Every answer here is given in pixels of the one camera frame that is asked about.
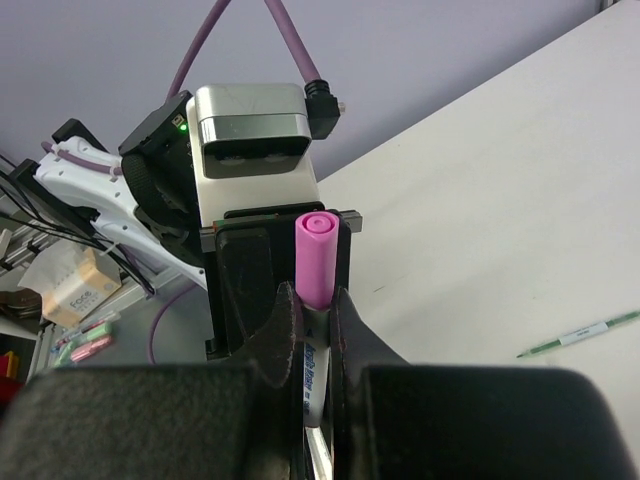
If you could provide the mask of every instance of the white table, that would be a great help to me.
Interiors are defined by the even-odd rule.
[[[615,5],[320,188],[328,207],[364,215],[351,293],[391,347],[412,362],[580,371],[640,465],[640,321],[515,358],[640,309],[640,1]]]

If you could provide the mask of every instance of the black cable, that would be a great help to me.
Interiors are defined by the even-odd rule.
[[[57,232],[54,230],[50,230],[47,229],[45,227],[42,227],[40,225],[34,225],[33,223],[29,223],[29,222],[24,222],[22,220],[16,220],[15,218],[11,218],[11,216],[5,214],[4,212],[0,212],[0,218],[4,218],[6,220],[10,220],[12,222],[16,222],[20,225],[24,225],[27,227],[30,227],[34,230],[37,230],[39,232],[42,233],[46,233],[47,235],[52,235],[54,237],[59,237],[65,240],[69,240],[71,242],[75,242],[78,243],[80,245],[84,245],[87,247],[92,247],[95,248],[96,250],[99,250],[101,252],[104,252],[107,247],[101,243],[99,243],[97,240],[86,240],[86,239],[82,239],[82,238],[71,238],[68,236],[65,236],[64,233],[61,232]],[[155,289],[153,288],[153,286],[151,285],[151,283],[149,283],[149,280],[147,280],[145,278],[145,276],[142,274],[142,272],[140,272],[140,270],[136,267],[134,267],[133,265],[131,265],[130,262],[128,262],[126,259],[120,257],[119,255],[117,255],[115,252],[109,252],[108,255],[118,264],[118,266],[124,270],[124,272],[129,275],[131,278],[133,278],[137,283],[139,283],[142,288],[144,288],[147,292],[154,294],[155,293]]]
[[[8,164],[9,164],[9,165],[11,165],[13,168],[18,168],[18,166],[17,166],[15,163],[13,163],[11,160],[9,160],[7,157],[5,157],[4,155],[2,155],[1,153],[0,153],[0,160],[2,160],[3,162],[8,163]]]
[[[41,221],[42,223],[47,224],[47,225],[51,225],[44,218],[42,218],[42,216],[38,212],[38,209],[33,205],[31,200],[29,200],[29,198],[22,191],[22,188],[20,187],[20,185],[13,178],[11,178],[9,175],[7,175],[6,173],[4,173],[1,170],[0,170],[0,178],[2,178],[5,182],[7,182],[9,185],[11,185],[16,190],[16,192],[18,192],[18,195],[20,195],[22,197],[24,202],[29,206],[29,208],[31,209],[31,212],[33,213],[33,215],[30,215],[31,217],[35,216],[37,218],[37,220]],[[2,191],[4,192],[5,195],[7,195],[9,198],[11,198],[13,203],[15,203],[18,206],[18,208],[22,208],[22,206],[18,202],[16,202],[15,199],[11,195],[9,195],[9,193],[7,192],[7,190],[4,187],[2,187]]]
[[[7,174],[5,174],[2,171],[0,171],[0,178],[3,178],[5,181],[7,181],[11,186],[13,186],[16,189],[16,191],[20,194],[20,196],[29,205],[31,211],[27,210],[23,205],[21,205],[20,202],[18,202],[16,198],[2,185],[0,185],[0,191],[2,191],[7,196],[7,198],[9,198],[29,218],[37,222],[43,223],[44,225],[46,225],[46,227],[41,225],[35,225],[30,222],[23,222],[21,220],[16,220],[14,218],[11,218],[9,215],[3,214],[1,212],[0,212],[0,218],[5,218],[7,220],[19,223],[21,225],[25,225],[27,227],[33,228],[34,230],[46,233],[48,235],[53,235],[59,238],[63,238],[65,240],[79,243],[81,245],[92,247],[102,252],[104,252],[108,248],[108,247],[105,247],[105,245],[103,245],[102,243],[100,243],[97,239],[90,239],[90,238],[83,237],[62,225],[57,225],[55,223],[48,222],[47,220],[42,218],[42,216],[38,213],[35,206],[31,203],[31,201],[27,198],[27,196],[24,194],[24,192],[20,188],[20,185],[14,182],[11,177],[9,177]],[[104,241],[112,243],[109,239],[106,239],[106,238],[104,239]],[[124,252],[122,253],[122,255],[125,258],[120,257],[115,252],[109,252],[109,256],[118,264],[118,266],[122,270],[125,271],[125,273],[127,273],[131,278],[133,278],[137,283],[139,283],[145,289],[145,291],[147,291],[150,294],[154,294],[155,289],[149,283],[149,281],[145,278],[142,272],[140,272],[140,270],[137,267],[135,267],[131,262],[129,262],[126,259],[126,255],[124,254]]]

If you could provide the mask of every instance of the gray wall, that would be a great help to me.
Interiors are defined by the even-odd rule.
[[[115,151],[163,101],[212,3],[4,0],[0,151],[38,159],[40,141],[72,116]],[[347,104],[312,147],[323,177],[589,19],[599,0],[285,3]],[[185,86],[214,82],[301,83],[261,0],[232,2]]]

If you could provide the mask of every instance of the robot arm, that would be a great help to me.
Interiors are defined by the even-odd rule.
[[[198,239],[216,356],[230,355],[264,325],[275,289],[294,278],[295,219],[324,210],[308,148],[327,134],[317,118],[326,117],[317,102],[327,98],[337,109],[335,97],[317,88],[306,88],[305,98],[292,84],[210,85],[168,100],[120,146],[134,215]],[[150,201],[156,187],[180,210]],[[344,250],[346,286],[348,243]],[[239,290],[252,295],[238,302]]]
[[[112,173],[90,170],[61,158],[57,152],[103,165]],[[95,232],[109,241],[144,252],[157,262],[178,272],[206,289],[204,271],[170,254],[136,217],[137,203],[124,176],[117,175],[120,157],[91,146],[86,140],[72,137],[53,146],[52,153],[42,158],[34,178],[49,193],[70,207],[95,209],[98,215],[90,220]]]

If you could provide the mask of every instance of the cable connector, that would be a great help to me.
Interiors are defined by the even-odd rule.
[[[333,131],[340,118],[338,99],[331,94],[329,82],[318,79],[304,87],[307,95],[307,117],[313,140],[324,140]]]

